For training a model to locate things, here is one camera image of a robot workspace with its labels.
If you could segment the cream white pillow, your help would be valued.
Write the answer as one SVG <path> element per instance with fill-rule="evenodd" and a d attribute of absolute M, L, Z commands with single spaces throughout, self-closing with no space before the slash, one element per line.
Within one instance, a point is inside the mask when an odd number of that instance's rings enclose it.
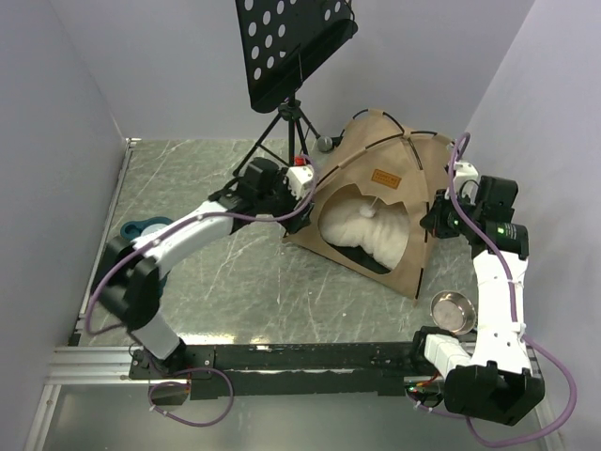
<path fill-rule="evenodd" d="M 329 200 L 318 227 L 322 239 L 332 246 L 358 248 L 386 270 L 393 270 L 408 245 L 410 221 L 403 204 L 388 205 L 378 199 L 373 218 L 360 215 L 359 208 L 371 196 Z"/>

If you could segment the tan pet tent fabric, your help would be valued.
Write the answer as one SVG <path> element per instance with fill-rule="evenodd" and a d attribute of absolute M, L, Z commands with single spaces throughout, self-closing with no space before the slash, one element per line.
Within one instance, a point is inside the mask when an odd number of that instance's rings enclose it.
<path fill-rule="evenodd" d="M 436 242 L 420 222 L 446 187 L 451 142 L 359 112 L 319 172 L 311 224 L 284 242 L 417 299 Z"/>

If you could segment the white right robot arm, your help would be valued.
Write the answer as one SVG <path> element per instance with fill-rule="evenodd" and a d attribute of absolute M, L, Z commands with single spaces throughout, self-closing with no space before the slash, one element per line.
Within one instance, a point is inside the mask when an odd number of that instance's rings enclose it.
<path fill-rule="evenodd" d="M 478 284 L 475 348 L 467 353 L 455 332 L 422 327 L 413 336 L 409 361 L 421 374 L 442 376 L 449 412 L 513 426 L 544 397 L 545 383 L 534 375 L 523 314 L 523 281 L 529 236 L 513 223 L 518 186 L 483 176 L 474 198 L 457 199 L 438 190 L 420 225 L 438 239 L 467 239 Z"/>

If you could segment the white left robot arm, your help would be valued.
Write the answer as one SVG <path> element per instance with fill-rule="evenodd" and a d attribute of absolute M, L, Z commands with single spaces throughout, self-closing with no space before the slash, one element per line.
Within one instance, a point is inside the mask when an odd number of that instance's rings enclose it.
<path fill-rule="evenodd" d="M 214 241 L 253 223 L 276 223 L 292 234 L 310 223 L 317 173 L 309 157 L 291 166 L 257 157 L 198 208 L 133 240 L 117 236 L 104 248 L 89 306 L 100 303 L 152 356 L 165 378 L 185 366 L 186 344 L 161 310 L 162 280 Z"/>

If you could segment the orange leather tent label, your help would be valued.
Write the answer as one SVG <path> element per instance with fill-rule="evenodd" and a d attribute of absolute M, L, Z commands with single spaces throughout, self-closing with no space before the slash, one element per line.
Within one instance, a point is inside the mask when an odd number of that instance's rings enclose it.
<path fill-rule="evenodd" d="M 401 182 L 401 178 L 396 174 L 392 174 L 377 168 L 373 171 L 371 180 L 374 183 L 381 184 L 394 190 L 398 188 Z"/>

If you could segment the steel pet bowl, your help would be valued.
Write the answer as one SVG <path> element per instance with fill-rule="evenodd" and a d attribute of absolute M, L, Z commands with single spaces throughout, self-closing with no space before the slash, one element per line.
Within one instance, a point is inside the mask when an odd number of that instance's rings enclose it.
<path fill-rule="evenodd" d="M 456 335 L 468 334 L 477 324 L 476 305 L 453 290 L 443 290 L 432 298 L 430 316 L 439 328 Z"/>

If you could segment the teal pet bowl holder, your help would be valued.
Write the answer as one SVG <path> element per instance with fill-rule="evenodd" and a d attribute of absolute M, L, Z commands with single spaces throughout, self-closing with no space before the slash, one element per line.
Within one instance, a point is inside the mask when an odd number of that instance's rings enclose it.
<path fill-rule="evenodd" d="M 128 221 L 120 228 L 120 236 L 131 242 L 131 250 L 136 250 L 136 243 L 141 238 L 142 230 L 152 224 L 165 224 L 169 226 L 173 220 L 164 216 L 154 216 L 140 221 Z"/>

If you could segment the white pompom cat toy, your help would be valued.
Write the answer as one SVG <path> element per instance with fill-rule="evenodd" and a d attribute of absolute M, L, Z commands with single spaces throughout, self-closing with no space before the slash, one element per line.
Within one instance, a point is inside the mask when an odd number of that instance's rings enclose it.
<path fill-rule="evenodd" d="M 371 201 L 365 201 L 359 208 L 360 215 L 365 218 L 373 218 L 378 209 L 378 199 L 375 197 Z"/>

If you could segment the black microphone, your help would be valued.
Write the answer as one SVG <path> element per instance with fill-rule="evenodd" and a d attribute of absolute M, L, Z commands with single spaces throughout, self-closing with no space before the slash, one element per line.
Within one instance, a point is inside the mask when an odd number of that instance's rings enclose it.
<path fill-rule="evenodd" d="M 330 137 L 321 135 L 316 139 L 316 148 L 319 152 L 329 153 L 341 144 L 342 139 L 342 136 Z"/>

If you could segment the white paw print bowl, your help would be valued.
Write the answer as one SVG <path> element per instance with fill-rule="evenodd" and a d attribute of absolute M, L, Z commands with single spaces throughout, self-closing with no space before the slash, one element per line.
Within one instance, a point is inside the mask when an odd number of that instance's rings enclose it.
<path fill-rule="evenodd" d="M 141 237 L 147 236 L 147 235 L 151 235 L 153 233 L 156 233 L 158 231 L 163 230 L 166 227 L 165 224 L 152 224 L 152 225 L 148 225 L 147 227 L 145 227 L 142 232 L 141 232 Z"/>

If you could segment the black music stand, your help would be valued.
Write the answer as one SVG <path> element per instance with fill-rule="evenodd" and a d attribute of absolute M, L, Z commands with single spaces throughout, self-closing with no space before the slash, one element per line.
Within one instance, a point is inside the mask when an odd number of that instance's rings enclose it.
<path fill-rule="evenodd" d="M 288 159 L 307 154 L 306 135 L 317 131 L 296 94 L 309 77 L 358 31 L 349 1 L 237 1 L 247 87 L 251 108 L 276 116 L 244 159 L 237 176 L 281 121 L 287 123 Z"/>

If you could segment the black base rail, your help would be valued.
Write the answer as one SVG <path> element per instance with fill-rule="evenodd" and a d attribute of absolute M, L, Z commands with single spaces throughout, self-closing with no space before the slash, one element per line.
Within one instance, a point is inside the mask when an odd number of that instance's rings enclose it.
<path fill-rule="evenodd" d="M 375 393 L 401 397 L 406 386 L 436 373 L 410 342 L 189 345 L 169 364 L 142 350 L 133 381 L 183 381 L 191 399 Z"/>

